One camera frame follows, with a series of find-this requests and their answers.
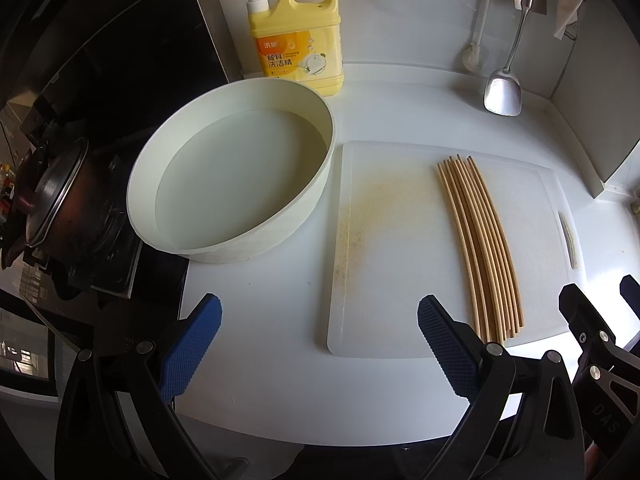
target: bundle of chopsticks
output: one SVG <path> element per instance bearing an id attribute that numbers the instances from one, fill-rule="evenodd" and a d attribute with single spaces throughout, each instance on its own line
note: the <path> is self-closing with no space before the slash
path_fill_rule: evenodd
<path id="1" fill-rule="evenodd" d="M 503 344 L 524 326 L 518 280 L 494 203 L 473 158 L 438 164 L 460 236 L 474 314 L 485 343 Z"/>

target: cutting board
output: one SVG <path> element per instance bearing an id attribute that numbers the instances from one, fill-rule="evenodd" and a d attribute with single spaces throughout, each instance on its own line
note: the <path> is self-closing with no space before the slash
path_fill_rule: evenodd
<path id="1" fill-rule="evenodd" d="M 558 294 L 586 279 L 574 220 L 552 170 L 448 148 L 348 142 L 327 336 L 334 355 L 433 357 L 416 319 L 428 294 L 453 319 L 473 325 L 460 242 L 436 168 L 457 153 L 476 161 L 513 257 L 525 324 L 506 346 L 567 331 Z"/>

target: water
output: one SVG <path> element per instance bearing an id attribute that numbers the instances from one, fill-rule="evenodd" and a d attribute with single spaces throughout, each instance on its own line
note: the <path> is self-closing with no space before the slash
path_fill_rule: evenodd
<path id="1" fill-rule="evenodd" d="M 176 250 L 231 240 L 293 200 L 327 147 L 316 128 L 280 110 L 241 112 L 197 133 L 169 163 L 156 219 Z"/>

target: cable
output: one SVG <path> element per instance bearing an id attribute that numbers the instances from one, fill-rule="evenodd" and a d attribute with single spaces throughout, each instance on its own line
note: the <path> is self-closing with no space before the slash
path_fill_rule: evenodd
<path id="1" fill-rule="evenodd" d="M 14 152 L 12 152 L 12 150 L 11 150 L 11 145 L 9 144 L 9 139 L 6 136 L 6 130 L 4 129 L 4 124 L 2 124 L 2 121 L 0 121 L 0 126 L 2 126 L 2 134 L 4 135 L 4 140 L 6 140 L 6 145 L 9 148 L 9 155 L 11 155 L 11 162 L 13 163 L 14 168 L 15 168 Z"/>

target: screw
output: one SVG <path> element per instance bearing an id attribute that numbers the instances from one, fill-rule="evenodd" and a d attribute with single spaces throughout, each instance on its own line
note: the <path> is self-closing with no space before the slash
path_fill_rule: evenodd
<path id="1" fill-rule="evenodd" d="M 498 357 L 498 355 L 502 355 L 502 347 L 498 345 L 498 343 L 489 343 L 486 346 L 486 351 L 491 355 L 495 355 L 496 357 Z"/>
<path id="2" fill-rule="evenodd" d="M 151 341 L 140 341 L 136 346 L 136 352 L 139 354 L 148 354 L 154 349 L 154 344 Z"/>
<path id="3" fill-rule="evenodd" d="M 562 360 L 562 357 L 560 356 L 560 354 L 555 350 L 549 350 L 549 352 L 546 353 L 546 356 L 553 363 L 559 363 Z"/>
<path id="4" fill-rule="evenodd" d="M 89 350 L 88 348 L 84 348 L 78 352 L 78 361 L 82 361 L 84 363 L 89 359 L 91 359 L 91 350 Z"/>

